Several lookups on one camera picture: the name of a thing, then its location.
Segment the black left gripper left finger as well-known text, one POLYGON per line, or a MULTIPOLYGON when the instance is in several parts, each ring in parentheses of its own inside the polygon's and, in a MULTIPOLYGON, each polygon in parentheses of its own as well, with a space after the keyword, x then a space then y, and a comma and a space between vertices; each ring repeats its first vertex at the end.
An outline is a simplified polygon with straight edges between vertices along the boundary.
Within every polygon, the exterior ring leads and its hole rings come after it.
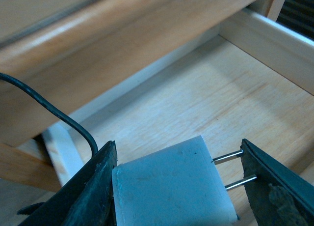
POLYGON ((23 226, 110 226, 113 223, 111 173, 117 165, 114 141, 108 141, 48 201, 18 211, 23 226))

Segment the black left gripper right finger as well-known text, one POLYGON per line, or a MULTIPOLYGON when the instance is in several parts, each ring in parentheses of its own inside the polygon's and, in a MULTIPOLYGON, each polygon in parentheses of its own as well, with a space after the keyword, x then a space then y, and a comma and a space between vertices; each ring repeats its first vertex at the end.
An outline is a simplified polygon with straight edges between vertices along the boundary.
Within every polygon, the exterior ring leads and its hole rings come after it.
POLYGON ((260 226, 312 226, 314 187, 247 139, 241 162, 244 185, 255 219, 260 226))

